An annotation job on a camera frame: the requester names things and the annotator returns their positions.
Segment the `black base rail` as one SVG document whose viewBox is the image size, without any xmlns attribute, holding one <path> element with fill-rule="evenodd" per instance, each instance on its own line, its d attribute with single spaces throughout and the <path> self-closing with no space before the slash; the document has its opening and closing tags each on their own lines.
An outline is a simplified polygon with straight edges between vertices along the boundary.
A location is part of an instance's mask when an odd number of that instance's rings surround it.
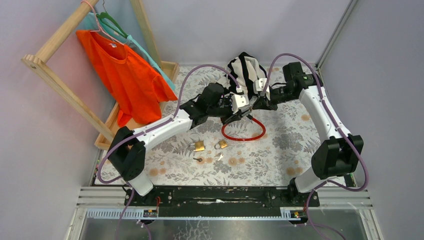
<svg viewBox="0 0 424 240">
<path fill-rule="evenodd" d="M 317 193 L 270 186 L 154 186 L 144 196 L 126 190 L 131 207 L 152 207 L 159 217 L 279 217 L 281 208 L 319 207 Z"/>
</svg>

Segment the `pink hanger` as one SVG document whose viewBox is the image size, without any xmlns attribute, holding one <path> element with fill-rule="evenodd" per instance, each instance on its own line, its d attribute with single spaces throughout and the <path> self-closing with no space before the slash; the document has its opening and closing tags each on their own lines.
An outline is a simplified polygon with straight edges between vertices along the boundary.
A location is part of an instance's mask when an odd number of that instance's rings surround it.
<svg viewBox="0 0 424 240">
<path fill-rule="evenodd" d="M 112 41 L 119 43 L 120 45 L 124 45 L 122 42 L 118 41 L 117 39 L 115 39 L 113 36 L 109 35 L 104 28 L 102 27 L 102 25 L 100 24 L 100 21 L 97 17 L 97 12 L 95 10 L 95 8 L 92 6 L 91 3 L 89 3 L 87 0 L 81 0 L 80 3 L 86 3 L 90 8 L 91 8 L 91 12 L 94 15 L 95 21 L 96 21 L 96 25 L 97 25 L 97 30 L 91 30 L 91 32 L 102 32 L 105 36 L 107 36 L 109 39 L 111 39 Z"/>
</svg>

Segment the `light blue shirt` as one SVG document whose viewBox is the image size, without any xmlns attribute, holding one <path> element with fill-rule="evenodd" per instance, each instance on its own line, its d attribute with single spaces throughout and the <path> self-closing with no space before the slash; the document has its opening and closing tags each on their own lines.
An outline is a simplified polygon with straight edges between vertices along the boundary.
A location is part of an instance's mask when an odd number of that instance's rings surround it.
<svg viewBox="0 0 424 240">
<path fill-rule="evenodd" d="M 150 56 L 150 54 L 135 40 L 131 35 L 128 35 L 127 38 L 124 38 L 120 35 L 118 35 L 116 32 L 114 32 L 111 28 L 104 25 L 103 23 L 99 22 L 101 26 L 104 28 L 104 30 L 111 36 L 113 36 L 115 39 L 120 41 L 121 43 L 126 44 L 129 46 L 134 52 L 136 52 L 139 56 L 141 56 L 148 64 L 156 71 L 158 72 L 164 80 L 167 82 L 168 86 L 175 90 L 176 86 L 172 82 L 172 80 L 165 74 L 165 72 L 159 67 L 159 65 L 153 60 L 153 58 Z M 82 30 L 97 30 L 97 24 L 95 17 L 92 12 L 89 12 L 85 18 L 81 22 Z"/>
</svg>

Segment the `green hanger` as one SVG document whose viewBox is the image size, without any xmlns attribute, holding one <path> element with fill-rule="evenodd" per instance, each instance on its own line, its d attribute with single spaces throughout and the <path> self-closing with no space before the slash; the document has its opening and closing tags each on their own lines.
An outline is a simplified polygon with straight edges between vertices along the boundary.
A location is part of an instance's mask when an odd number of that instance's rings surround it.
<svg viewBox="0 0 424 240">
<path fill-rule="evenodd" d="M 118 35 L 126 39 L 129 35 L 121 28 L 118 22 L 107 12 L 104 0 L 102 1 L 102 7 L 103 12 L 96 14 L 98 20 L 105 26 L 111 28 Z"/>
</svg>

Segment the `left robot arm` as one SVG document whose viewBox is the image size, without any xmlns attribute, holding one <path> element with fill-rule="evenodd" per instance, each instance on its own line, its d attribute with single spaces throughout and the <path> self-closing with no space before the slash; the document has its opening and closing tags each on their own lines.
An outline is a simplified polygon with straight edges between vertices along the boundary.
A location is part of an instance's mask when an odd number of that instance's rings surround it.
<svg viewBox="0 0 424 240">
<path fill-rule="evenodd" d="M 210 83 L 202 93 L 177 107 L 177 111 L 149 125 L 130 130 L 120 128 L 107 152 L 107 159 L 144 206 L 155 200 L 154 185 L 145 168 L 146 153 L 171 137 L 188 132 L 208 118 L 220 118 L 223 124 L 240 120 L 249 110 L 249 98 L 243 92 L 230 93 L 218 83 Z"/>
</svg>

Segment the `orange t-shirt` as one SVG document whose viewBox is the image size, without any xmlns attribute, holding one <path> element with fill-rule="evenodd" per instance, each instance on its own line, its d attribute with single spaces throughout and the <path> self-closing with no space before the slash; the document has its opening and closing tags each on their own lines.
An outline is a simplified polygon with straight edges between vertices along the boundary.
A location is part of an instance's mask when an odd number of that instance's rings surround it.
<svg viewBox="0 0 424 240">
<path fill-rule="evenodd" d="M 162 117 L 162 102 L 178 99 L 162 75 L 129 46 L 90 30 L 77 30 L 76 36 L 119 105 L 119 127 L 130 120 L 141 125 L 153 123 Z"/>
</svg>

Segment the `wooden clothes rack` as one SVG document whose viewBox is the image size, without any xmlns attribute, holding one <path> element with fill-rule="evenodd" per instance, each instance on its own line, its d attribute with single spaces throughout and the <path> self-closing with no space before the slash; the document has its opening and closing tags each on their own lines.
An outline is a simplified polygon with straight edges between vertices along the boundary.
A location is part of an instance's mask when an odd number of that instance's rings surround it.
<svg viewBox="0 0 424 240">
<path fill-rule="evenodd" d="M 179 64 L 161 60 L 143 1 L 132 0 L 130 3 L 149 53 L 169 79 L 175 82 L 180 70 Z M 101 119 L 62 81 L 62 79 L 47 66 L 47 62 L 62 46 L 71 33 L 73 33 L 95 4 L 97 4 L 96 0 L 89 0 L 86 3 L 81 3 L 43 44 L 36 54 L 26 54 L 21 60 L 98 131 L 99 135 L 94 145 L 98 149 L 106 151 L 109 149 L 112 139 L 118 130 L 117 116 L 119 104 L 116 103 L 113 106 L 106 122 L 102 122 Z"/>
</svg>

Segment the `floral tablecloth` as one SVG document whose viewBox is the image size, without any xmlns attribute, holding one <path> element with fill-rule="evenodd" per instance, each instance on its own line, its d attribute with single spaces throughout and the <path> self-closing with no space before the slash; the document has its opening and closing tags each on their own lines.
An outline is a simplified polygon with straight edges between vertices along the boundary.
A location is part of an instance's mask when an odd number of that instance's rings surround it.
<svg viewBox="0 0 424 240">
<path fill-rule="evenodd" d="M 155 185 L 286 186 L 310 167 L 321 144 L 315 125 L 298 100 L 280 104 L 276 111 L 256 110 L 252 115 L 266 127 L 266 134 L 258 140 L 229 140 L 221 133 L 220 120 L 209 118 L 160 143 L 146 154 L 144 169 L 150 180 Z M 248 118 L 225 129 L 235 138 L 251 138 L 261 132 Z M 226 140 L 228 147 L 215 149 L 219 140 Z M 189 144 L 196 141 L 204 141 L 204 151 L 189 150 Z M 223 159 L 215 161 L 220 152 Z"/>
</svg>

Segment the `brass padlock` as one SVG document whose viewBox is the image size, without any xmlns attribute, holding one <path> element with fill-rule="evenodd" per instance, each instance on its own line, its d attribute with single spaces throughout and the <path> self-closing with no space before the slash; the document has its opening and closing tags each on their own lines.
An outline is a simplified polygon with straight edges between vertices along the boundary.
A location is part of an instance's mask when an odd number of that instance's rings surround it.
<svg viewBox="0 0 424 240">
<path fill-rule="evenodd" d="M 198 140 L 188 145 L 188 149 L 192 152 L 202 152 L 206 149 L 204 141 Z"/>
<path fill-rule="evenodd" d="M 227 141 L 226 141 L 226 140 L 224 140 L 224 139 L 219 140 L 219 141 L 218 141 L 218 142 L 214 145 L 214 148 L 215 148 L 216 150 L 224 149 L 224 148 L 226 148 L 226 147 L 228 147 L 228 143 L 227 143 Z"/>
</svg>

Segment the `red cable lock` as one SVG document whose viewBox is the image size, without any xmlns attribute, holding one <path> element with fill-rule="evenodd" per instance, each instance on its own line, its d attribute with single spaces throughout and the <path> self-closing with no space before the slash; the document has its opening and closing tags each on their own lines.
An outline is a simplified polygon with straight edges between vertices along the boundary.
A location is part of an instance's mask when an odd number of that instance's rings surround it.
<svg viewBox="0 0 424 240">
<path fill-rule="evenodd" d="M 266 131 L 267 131 L 264 124 L 262 122 L 260 122 L 259 120 L 257 120 L 255 117 L 253 117 L 251 114 L 248 114 L 247 118 L 261 127 L 262 132 L 259 135 L 254 136 L 254 137 L 249 137 L 249 138 L 240 138 L 240 137 L 229 136 L 225 133 L 225 129 L 227 127 L 227 124 L 225 124 L 221 128 L 221 134 L 223 135 L 223 137 L 226 138 L 226 139 L 232 140 L 232 141 L 237 141 L 237 142 L 250 142 L 250 141 L 256 141 L 256 140 L 259 140 L 260 138 L 262 138 L 266 134 Z"/>
</svg>

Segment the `black white striped cloth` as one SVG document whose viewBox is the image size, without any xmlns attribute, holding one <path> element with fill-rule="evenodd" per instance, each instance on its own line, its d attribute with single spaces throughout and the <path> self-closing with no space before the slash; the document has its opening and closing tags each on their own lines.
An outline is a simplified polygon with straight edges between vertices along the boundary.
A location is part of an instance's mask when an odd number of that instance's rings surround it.
<svg viewBox="0 0 424 240">
<path fill-rule="evenodd" d="M 249 100 L 258 95 L 254 92 L 254 83 L 267 77 L 266 70 L 259 64 L 258 60 L 246 52 L 242 52 L 232 59 L 227 64 L 226 69 L 230 75 L 225 74 L 217 83 L 225 88 L 226 94 L 236 93 L 237 86 L 232 80 L 233 76 Z"/>
</svg>

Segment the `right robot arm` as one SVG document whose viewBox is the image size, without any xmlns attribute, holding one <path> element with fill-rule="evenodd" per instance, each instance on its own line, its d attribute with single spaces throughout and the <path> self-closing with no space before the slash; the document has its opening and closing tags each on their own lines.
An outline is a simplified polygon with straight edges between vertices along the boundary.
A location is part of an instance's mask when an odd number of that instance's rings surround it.
<svg viewBox="0 0 424 240">
<path fill-rule="evenodd" d="M 292 189 L 286 193 L 287 201 L 299 206 L 307 199 L 306 193 L 318 185 L 353 173 L 364 141 L 342 124 L 319 78 L 306 74 L 300 62 L 291 62 L 282 70 L 285 83 L 277 88 L 269 87 L 266 95 L 258 97 L 252 108 L 275 111 L 279 104 L 300 100 L 317 129 L 320 146 L 311 157 L 311 167 L 290 182 Z"/>
</svg>

